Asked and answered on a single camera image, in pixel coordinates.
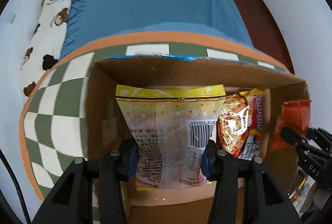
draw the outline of red snack bag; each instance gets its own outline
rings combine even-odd
[[[310,100],[295,100],[282,104],[274,131],[271,151],[291,146],[280,137],[280,131],[284,127],[292,128],[299,135],[306,136],[310,121],[310,102]]]

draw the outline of black cable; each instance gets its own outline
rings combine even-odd
[[[25,220],[26,220],[27,224],[31,224],[31,219],[30,219],[30,216],[29,216],[29,213],[28,213],[27,206],[26,206],[25,201],[24,201],[24,197],[23,197],[22,190],[20,188],[19,182],[17,181],[16,176],[15,176],[11,166],[9,165],[5,155],[1,151],[1,149],[0,149],[0,159],[1,159],[2,163],[4,164],[4,166],[6,167],[11,179],[13,180],[14,186],[15,186],[16,191],[17,191],[17,195],[19,196],[19,200],[20,200],[20,203],[21,203],[21,206],[22,206],[22,210],[23,210]]]

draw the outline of white blanket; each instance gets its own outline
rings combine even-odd
[[[59,59],[67,32],[71,0],[43,0],[40,18],[23,59],[20,88],[28,100],[35,84]]]

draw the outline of mattress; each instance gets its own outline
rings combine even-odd
[[[233,0],[72,0],[60,57],[99,38],[150,29],[214,35],[253,48]]]

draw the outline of brown floor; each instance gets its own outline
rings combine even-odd
[[[285,41],[262,0],[234,0],[254,47],[283,63],[294,73]]]

